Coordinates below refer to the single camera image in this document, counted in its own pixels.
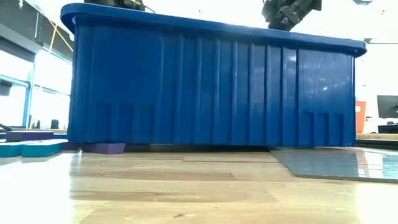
computer monitor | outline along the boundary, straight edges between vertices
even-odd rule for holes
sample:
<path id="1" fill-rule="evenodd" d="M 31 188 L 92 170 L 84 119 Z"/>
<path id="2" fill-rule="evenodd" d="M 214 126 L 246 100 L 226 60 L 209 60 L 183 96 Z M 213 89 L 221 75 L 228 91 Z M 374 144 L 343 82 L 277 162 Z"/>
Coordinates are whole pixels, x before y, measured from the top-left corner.
<path id="1" fill-rule="evenodd" d="M 398 118 L 398 96 L 377 96 L 379 118 Z"/>

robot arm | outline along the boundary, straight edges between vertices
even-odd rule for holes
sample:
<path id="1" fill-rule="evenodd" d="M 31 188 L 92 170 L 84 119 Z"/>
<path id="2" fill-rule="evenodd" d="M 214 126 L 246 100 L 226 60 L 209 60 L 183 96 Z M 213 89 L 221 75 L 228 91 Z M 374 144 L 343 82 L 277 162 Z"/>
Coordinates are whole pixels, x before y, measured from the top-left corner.
<path id="1" fill-rule="evenodd" d="M 266 0 L 262 15 L 268 28 L 290 31 L 311 10 L 322 10 L 322 0 Z"/>

